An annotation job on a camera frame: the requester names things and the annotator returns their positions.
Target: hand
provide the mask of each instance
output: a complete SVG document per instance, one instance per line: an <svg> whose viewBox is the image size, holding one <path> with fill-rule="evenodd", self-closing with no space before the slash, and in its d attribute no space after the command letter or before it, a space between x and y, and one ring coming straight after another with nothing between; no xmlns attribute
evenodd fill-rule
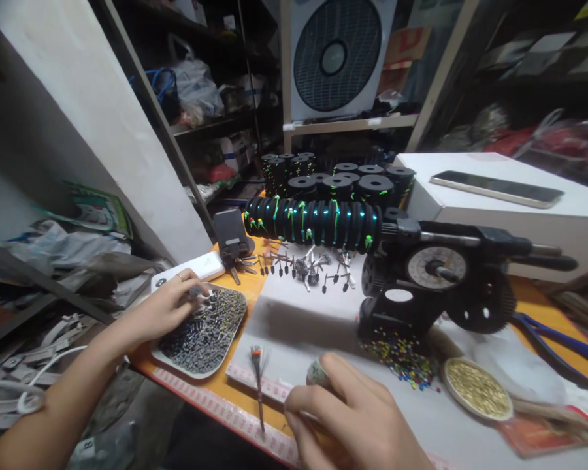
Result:
<svg viewBox="0 0 588 470"><path fill-rule="evenodd" d="M362 470L432 469L388 389L333 353L320 364L339 398L320 385L296 386L285 403L305 468L337 468L318 444L307 412L331 432Z"/></svg>
<svg viewBox="0 0 588 470"><path fill-rule="evenodd" d="M207 288L194 271L181 271L137 307L126 312L107 331L112 330L117 335L116 340L119 336L126 349L171 332L199 306L200 298L190 300L188 297L189 290L194 286L202 295L208 295Z"/></svg>

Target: measuring tape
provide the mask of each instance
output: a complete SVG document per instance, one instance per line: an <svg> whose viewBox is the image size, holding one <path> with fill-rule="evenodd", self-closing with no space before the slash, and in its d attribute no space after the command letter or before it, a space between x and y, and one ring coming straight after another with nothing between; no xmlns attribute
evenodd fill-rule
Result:
<svg viewBox="0 0 588 470"><path fill-rule="evenodd" d="M265 425L266 432L261 433L261 424L255 415L247 413L239 406L223 399L211 390L193 386L183 379L169 373L165 369L156 368L153 376L157 382L176 392L186 402L200 408L202 411L218 420L229 429L243 437L251 444L270 454L290 468L299 468L299 451L296 441L281 431ZM257 379L250 369L237 364L229 363L227 376L257 390ZM279 403L283 403L292 386L287 383L274 382L268 379L261 380L261 393ZM436 470L455 470L449 462L427 453Z"/></svg>

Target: fan grille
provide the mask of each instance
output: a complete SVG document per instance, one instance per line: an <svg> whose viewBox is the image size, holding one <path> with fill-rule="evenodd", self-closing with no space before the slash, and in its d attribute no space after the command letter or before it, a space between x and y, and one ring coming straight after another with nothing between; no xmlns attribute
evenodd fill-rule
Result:
<svg viewBox="0 0 588 470"><path fill-rule="evenodd" d="M294 84L307 106L322 112L342 108L366 86L381 49L382 28L369 0L327 0L311 16L294 55ZM339 42L346 60L337 73L323 72L328 45Z"/></svg>

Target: pliers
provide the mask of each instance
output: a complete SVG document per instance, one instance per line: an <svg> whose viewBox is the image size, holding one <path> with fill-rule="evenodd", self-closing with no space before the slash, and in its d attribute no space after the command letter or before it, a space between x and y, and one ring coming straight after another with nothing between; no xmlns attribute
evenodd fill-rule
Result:
<svg viewBox="0 0 588 470"><path fill-rule="evenodd" d="M586 359L588 359L588 344L552 330L548 326L544 326L542 323L535 321L525 313L515 312L512 315L510 322L525 335L534 349L536 349L538 356L543 358L561 377L573 382L580 388L588 390L588 377L558 356L555 351L545 343L541 336L560 343L562 346L567 347L571 351L575 351Z"/></svg>

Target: white rectangle device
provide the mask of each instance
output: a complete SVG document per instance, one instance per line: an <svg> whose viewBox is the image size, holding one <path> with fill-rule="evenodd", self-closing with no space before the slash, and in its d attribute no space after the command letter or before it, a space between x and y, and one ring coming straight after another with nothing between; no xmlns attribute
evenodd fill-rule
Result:
<svg viewBox="0 0 588 470"><path fill-rule="evenodd" d="M222 264L220 255L217 251L210 251L206 255L194 258L183 264L179 264L172 269L168 269L162 273L159 273L150 280L150 293L157 290L158 287L162 286L166 281L169 281L178 273L184 269L193 270L201 281L210 281L218 276L225 273L226 269Z"/></svg>

